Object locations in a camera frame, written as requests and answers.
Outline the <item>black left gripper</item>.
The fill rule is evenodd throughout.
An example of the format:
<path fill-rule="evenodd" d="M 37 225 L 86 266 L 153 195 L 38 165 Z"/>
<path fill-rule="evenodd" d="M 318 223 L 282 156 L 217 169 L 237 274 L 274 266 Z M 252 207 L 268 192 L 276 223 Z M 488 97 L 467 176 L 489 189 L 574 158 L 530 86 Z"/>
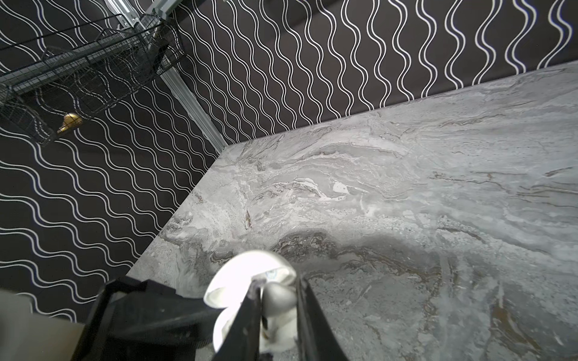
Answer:
<path fill-rule="evenodd" d="M 73 360 L 194 360 L 220 310 L 156 281 L 121 277 L 100 291 Z"/>

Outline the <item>white earbud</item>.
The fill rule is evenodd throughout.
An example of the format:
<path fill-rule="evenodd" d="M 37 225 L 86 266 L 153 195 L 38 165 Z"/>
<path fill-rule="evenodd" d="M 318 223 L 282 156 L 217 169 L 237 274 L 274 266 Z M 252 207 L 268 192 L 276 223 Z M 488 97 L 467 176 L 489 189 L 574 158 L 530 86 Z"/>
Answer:
<path fill-rule="evenodd" d="M 297 318 L 297 291 L 293 286 L 271 282 L 262 293 L 262 324 L 274 331 L 294 323 Z"/>

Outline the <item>white earbud charging case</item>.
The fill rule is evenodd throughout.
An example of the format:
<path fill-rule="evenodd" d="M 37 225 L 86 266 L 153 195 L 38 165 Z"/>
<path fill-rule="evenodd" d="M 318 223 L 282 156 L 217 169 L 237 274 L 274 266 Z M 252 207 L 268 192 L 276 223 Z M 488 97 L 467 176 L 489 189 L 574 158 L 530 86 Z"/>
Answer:
<path fill-rule="evenodd" d="M 213 329 L 212 344 L 218 351 L 245 299 L 251 282 L 265 280 L 295 287 L 297 271 L 284 257 L 272 251 L 246 251 L 225 263 L 212 278 L 203 301 L 221 310 Z M 297 319 L 274 331 L 265 330 L 261 321 L 260 353 L 281 353 L 296 346 Z"/>

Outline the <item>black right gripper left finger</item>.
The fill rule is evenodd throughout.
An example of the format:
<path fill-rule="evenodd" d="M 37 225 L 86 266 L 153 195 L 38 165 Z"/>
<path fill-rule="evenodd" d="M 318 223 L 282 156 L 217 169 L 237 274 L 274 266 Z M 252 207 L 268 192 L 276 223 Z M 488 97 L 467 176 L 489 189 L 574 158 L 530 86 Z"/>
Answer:
<path fill-rule="evenodd" d="M 262 288 L 263 280 L 251 282 L 230 331 L 213 356 L 213 361 L 260 359 Z"/>

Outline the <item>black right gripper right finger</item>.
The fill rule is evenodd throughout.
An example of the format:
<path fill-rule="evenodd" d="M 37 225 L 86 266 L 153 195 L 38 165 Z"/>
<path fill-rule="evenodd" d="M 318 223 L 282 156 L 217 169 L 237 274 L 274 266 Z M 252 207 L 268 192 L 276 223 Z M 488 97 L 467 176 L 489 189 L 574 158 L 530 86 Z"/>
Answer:
<path fill-rule="evenodd" d="M 296 282 L 297 347 L 300 360 L 347 361 L 319 305 L 312 287 L 303 276 Z"/>

